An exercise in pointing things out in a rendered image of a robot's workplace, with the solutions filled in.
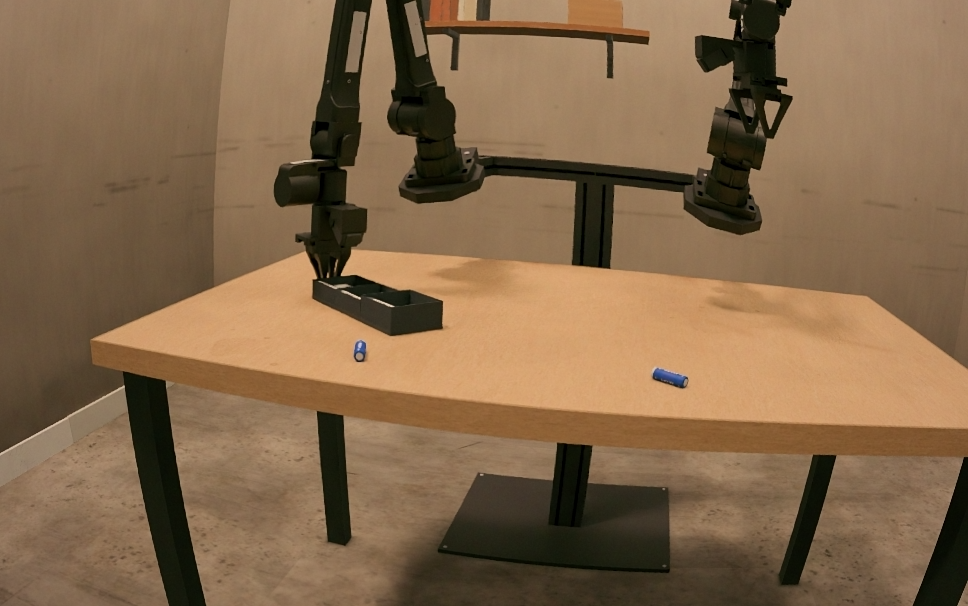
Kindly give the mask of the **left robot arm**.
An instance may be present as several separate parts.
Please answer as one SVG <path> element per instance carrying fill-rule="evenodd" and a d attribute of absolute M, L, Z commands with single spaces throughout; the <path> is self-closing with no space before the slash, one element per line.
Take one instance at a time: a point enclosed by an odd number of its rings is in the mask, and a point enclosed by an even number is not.
<path fill-rule="evenodd" d="M 731 0 L 729 19 L 736 20 L 733 40 L 695 36 L 695 57 L 704 73 L 733 61 L 735 73 L 766 74 L 766 50 L 760 43 L 768 43 L 768 49 L 770 44 L 776 44 L 780 15 L 786 15 L 792 0 L 754 0 L 752 3 L 753 0 Z M 760 121 L 758 123 L 754 134 L 746 133 L 731 95 L 724 109 L 715 107 L 707 147 L 707 153 L 714 156 L 713 164 L 711 170 L 707 170 L 705 181 L 694 179 L 696 205 L 755 220 L 757 209 L 754 197 L 749 193 L 748 179 L 751 168 L 761 169 L 767 142 Z"/>

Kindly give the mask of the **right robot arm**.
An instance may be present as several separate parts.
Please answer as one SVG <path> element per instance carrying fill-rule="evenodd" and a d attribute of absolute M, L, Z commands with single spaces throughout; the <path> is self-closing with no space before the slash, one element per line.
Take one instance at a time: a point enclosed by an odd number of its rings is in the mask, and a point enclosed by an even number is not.
<path fill-rule="evenodd" d="M 331 206 L 312 205 L 311 235 L 336 237 L 344 247 L 356 247 L 367 231 L 367 208 L 336 202 L 346 201 L 347 171 L 341 167 L 355 166 L 360 143 L 359 90 L 371 5 L 372 0 L 335 1 L 311 159 L 282 164 L 274 183 L 280 207 L 330 201 Z M 386 6 L 396 73 L 388 125 L 397 135 L 421 137 L 415 139 L 417 154 L 405 187 L 469 182 L 475 158 L 462 160 L 455 145 L 456 110 L 432 70 L 422 0 L 386 0 Z"/>

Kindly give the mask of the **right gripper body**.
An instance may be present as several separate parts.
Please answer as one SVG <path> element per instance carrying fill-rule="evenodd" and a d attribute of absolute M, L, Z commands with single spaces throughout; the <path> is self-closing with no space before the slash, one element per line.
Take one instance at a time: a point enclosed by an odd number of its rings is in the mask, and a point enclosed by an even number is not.
<path fill-rule="evenodd" d="M 331 202 L 315 201 L 313 205 L 319 206 L 331 206 Z M 303 239 L 303 240 L 301 240 Z M 295 242 L 301 243 L 309 249 L 312 254 L 317 253 L 327 253 L 327 252 L 337 252 L 337 251 L 351 251 L 351 247 L 339 246 L 335 237 L 324 237 L 317 238 L 311 235 L 311 232 L 307 233 L 296 233 Z"/>

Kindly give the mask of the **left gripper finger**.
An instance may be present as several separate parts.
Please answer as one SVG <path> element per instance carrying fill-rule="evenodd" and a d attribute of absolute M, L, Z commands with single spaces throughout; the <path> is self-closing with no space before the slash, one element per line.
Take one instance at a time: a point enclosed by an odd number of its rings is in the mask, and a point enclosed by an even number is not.
<path fill-rule="evenodd" d="M 733 100 L 733 102 L 734 102 L 734 104 L 735 104 L 735 106 L 737 108 L 737 111 L 738 111 L 738 113 L 740 115 L 740 118 L 741 118 L 741 121 L 743 123 L 743 126 L 744 126 L 744 129 L 745 129 L 746 133 L 747 134 L 754 134 L 755 131 L 756 131 L 758 122 L 759 122 L 759 117 L 758 117 L 758 114 L 757 114 L 757 111 L 756 111 L 756 107 L 755 107 L 755 112 L 754 112 L 754 116 L 753 116 L 751 125 L 749 125 L 748 120 L 747 120 L 747 117 L 746 117 L 746 114 L 745 114 L 745 111 L 744 111 L 744 108 L 743 108 L 742 103 L 741 103 L 741 100 L 740 100 L 740 98 L 753 99 L 751 92 L 749 90 L 729 88 L 729 93 L 730 93 L 730 95 L 732 97 L 732 100 Z"/>
<path fill-rule="evenodd" d="M 793 96 L 782 94 L 782 93 L 758 90 L 758 89 L 751 89 L 751 94 L 753 97 L 753 101 L 759 116 L 759 120 L 763 129 L 765 138 L 774 139 L 777 133 L 777 130 L 780 126 L 780 123 L 793 100 Z M 769 129 L 769 126 L 767 123 L 763 100 L 780 103 L 780 107 L 778 109 L 778 112 L 776 114 L 776 117 L 774 119 L 771 129 Z"/>

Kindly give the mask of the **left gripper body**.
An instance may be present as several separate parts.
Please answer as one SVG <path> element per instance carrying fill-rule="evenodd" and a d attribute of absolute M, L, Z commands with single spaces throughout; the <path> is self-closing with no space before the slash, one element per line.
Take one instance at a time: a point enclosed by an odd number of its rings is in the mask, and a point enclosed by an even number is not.
<path fill-rule="evenodd" d="M 766 74 L 769 76 L 753 72 L 733 73 L 733 81 L 741 82 L 740 89 L 742 90 L 750 91 L 751 89 L 758 89 L 781 93 L 781 89 L 777 89 L 777 85 L 787 87 L 787 78 L 776 77 L 776 46 L 769 45 L 768 49 L 768 43 L 760 44 L 765 45 Z M 748 89 L 746 87 L 748 87 Z"/>

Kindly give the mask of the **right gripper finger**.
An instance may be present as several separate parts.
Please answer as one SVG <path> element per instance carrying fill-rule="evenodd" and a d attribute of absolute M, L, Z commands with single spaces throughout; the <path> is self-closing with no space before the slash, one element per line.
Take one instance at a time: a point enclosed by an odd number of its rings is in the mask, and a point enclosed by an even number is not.
<path fill-rule="evenodd" d="M 337 251 L 337 252 L 329 252 L 329 253 L 330 253 L 330 260 L 329 260 L 329 268 L 328 268 L 328 277 L 341 276 L 351 256 L 351 251 L 342 251 L 342 252 Z M 334 257 L 337 257 L 338 260 Z M 336 264 L 336 261 L 337 261 L 337 264 Z"/>
<path fill-rule="evenodd" d="M 318 278 L 327 278 L 328 277 L 328 268 L 329 268 L 330 253 L 327 252 L 327 253 L 311 254 L 311 253 L 309 253 L 309 249 L 306 248 L 306 254 L 307 254 L 307 256 L 308 256 L 308 258 L 310 260 L 310 263 L 311 263 L 311 265 L 312 265 L 312 267 L 314 269 L 314 272 L 316 274 L 316 278 L 317 279 Z M 315 256 L 316 256 L 316 259 L 318 261 L 315 259 Z M 319 266 L 320 266 L 320 268 L 319 268 Z M 322 275 L 320 275 L 320 273 Z"/>

